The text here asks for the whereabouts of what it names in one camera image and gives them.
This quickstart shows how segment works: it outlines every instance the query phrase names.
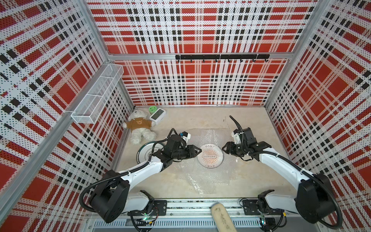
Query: green lid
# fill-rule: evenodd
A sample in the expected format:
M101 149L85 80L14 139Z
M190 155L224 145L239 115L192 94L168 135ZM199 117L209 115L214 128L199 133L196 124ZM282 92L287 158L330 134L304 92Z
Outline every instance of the green lid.
M155 105L152 105L149 108L149 111L150 111L151 114L153 114L154 112L156 112L156 110L157 110L157 106L155 106Z

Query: alarm clock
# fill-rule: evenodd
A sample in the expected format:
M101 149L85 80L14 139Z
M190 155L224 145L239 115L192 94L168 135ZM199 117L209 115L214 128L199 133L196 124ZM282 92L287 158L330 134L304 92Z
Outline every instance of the alarm clock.
M166 111L158 108L153 114L151 114L150 120L154 121L157 125L162 119L164 119L165 115Z

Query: plastic sheet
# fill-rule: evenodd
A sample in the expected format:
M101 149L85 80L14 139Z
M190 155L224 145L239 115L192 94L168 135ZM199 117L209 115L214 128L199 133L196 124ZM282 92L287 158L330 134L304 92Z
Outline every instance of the plastic sheet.
M215 144L222 148L231 141L229 129L191 129L188 144L201 147L204 144ZM236 169L236 157L224 153L222 164L216 168L203 167L198 159L183 160L177 165L177 171L184 173L181 178L186 179L200 194L211 194L216 192L218 184L228 184L234 179Z

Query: brown shirt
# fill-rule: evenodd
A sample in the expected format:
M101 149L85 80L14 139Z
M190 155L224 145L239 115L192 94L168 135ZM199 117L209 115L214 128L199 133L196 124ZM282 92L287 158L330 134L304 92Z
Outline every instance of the brown shirt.
M126 125L131 131L138 129L138 128L149 129L152 125L152 121L147 120L145 118L135 118L135 119L130 120L129 122L126 122Z

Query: mounting plate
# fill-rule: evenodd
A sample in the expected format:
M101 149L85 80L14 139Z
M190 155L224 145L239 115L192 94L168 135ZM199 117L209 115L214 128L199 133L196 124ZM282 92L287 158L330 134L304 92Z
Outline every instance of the mounting plate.
M245 215L260 215L257 209L257 200L242 200L243 211ZM281 211L278 209L273 209L267 215L281 215Z
M155 200L153 202L153 207L156 207L158 209L158 215L159 216L165 216L166 215L166 208L167 208L167 200ZM131 211L131 215L133 216L143 216L143 214L139 210ZM152 212L149 214L149 216L156 216L157 211L152 210Z

